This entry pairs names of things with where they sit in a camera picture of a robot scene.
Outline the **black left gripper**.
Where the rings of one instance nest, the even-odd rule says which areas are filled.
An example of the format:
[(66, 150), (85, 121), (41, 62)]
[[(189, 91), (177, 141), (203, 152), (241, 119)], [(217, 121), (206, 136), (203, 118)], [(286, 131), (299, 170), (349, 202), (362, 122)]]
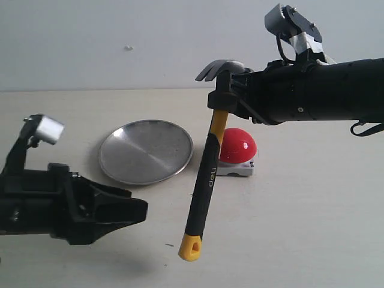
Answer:
[(89, 245), (146, 220), (147, 201), (132, 197), (130, 191), (91, 181), (94, 197), (77, 199), (78, 183), (69, 166), (61, 163), (50, 163), (47, 170), (3, 173), (1, 234), (47, 234), (71, 245)]

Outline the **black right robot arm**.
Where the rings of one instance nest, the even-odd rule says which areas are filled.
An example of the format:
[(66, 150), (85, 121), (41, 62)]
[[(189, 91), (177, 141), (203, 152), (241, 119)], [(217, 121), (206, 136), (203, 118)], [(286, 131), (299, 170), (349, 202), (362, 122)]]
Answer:
[(290, 121), (383, 122), (383, 59), (332, 65), (269, 62), (263, 71), (217, 77), (208, 107), (255, 124)]

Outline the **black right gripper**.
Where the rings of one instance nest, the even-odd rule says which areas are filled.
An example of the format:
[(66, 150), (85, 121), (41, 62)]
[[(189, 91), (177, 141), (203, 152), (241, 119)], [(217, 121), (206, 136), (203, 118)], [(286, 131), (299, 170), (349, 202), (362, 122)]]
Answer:
[(279, 125), (309, 120), (305, 99), (309, 62), (284, 65), (272, 61), (262, 71), (232, 68), (216, 77), (208, 108), (236, 113), (254, 124)]

